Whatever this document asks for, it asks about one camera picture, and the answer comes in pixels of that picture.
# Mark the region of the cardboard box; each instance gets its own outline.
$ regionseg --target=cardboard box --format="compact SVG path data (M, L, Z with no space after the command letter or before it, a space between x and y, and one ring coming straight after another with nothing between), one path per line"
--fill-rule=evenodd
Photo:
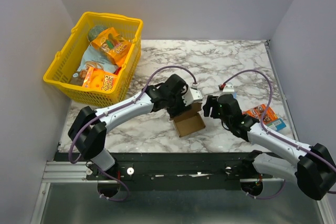
M198 113L202 109L202 103L196 102L191 106L192 108L182 115L170 118L170 120L173 120L176 131L180 137L187 136L205 128L204 121Z

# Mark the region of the green object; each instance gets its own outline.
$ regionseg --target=green object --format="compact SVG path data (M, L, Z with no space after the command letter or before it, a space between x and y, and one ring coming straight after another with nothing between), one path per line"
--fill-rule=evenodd
M92 27L90 30L89 30L89 33L88 33L88 39L89 39L89 42L93 41L95 38L98 37L98 35L106 30L108 27L107 26L103 26L103 25L98 25L98 26L94 26Z

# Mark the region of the snack package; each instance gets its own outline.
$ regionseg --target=snack package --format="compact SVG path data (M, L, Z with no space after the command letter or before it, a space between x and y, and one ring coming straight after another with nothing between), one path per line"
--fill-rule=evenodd
M125 62L132 43L124 39L111 27L101 32L98 37L91 42L91 45L96 50L104 52L112 64L121 67Z
M115 74L91 67L84 79L83 87L99 91L110 91L112 90L117 77L118 76Z
M79 68L72 75L70 84L82 86L90 67L109 73L115 73L118 69L118 66L113 65L103 53L95 50L92 46L88 46L83 54Z
M260 120L261 115L265 111L265 108L266 108L266 105L261 104L257 107L254 107L253 109L243 112L243 114L249 114L250 116ZM274 113L271 107L269 107L266 112L266 115L264 117L264 124L275 131L280 131L281 129L286 127L286 124L284 123L284 121L281 118L277 117L276 113Z

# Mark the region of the yellow basket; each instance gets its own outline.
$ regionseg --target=yellow basket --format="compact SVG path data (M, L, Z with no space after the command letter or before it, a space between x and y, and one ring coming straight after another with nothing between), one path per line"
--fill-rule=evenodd
M87 34L95 25L114 27L132 46L111 91L97 91L68 84L79 67L89 45ZM55 85L76 102L95 106L110 106L124 100L140 59L142 20L109 13L86 12L71 30L71 35L43 76L46 83Z

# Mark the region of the white marble surface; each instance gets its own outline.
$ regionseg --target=white marble surface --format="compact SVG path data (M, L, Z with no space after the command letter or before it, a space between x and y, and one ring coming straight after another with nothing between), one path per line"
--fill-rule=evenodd
M258 69L272 80L275 91L271 107L283 118L287 127L281 133L292 138L289 121L282 105L273 71L262 41L188 41L188 40L143 40L142 55L128 96L136 94L148 77L157 69L167 65L179 65L196 75L204 101L209 94L218 94L218 85L233 74L244 69ZM192 82L183 70L165 70L153 79L153 84L165 81L177 73ZM267 103L267 82L255 73L245 73L232 81L237 90L237 100L242 110ZM59 151L68 152L71 144L67 132L84 104L72 102L65 128L60 140ZM266 151L251 145L225 131L220 120L203 118L206 128L189 136L179 137L165 110L134 118L114 130L106 138L105 147L110 152L250 152Z

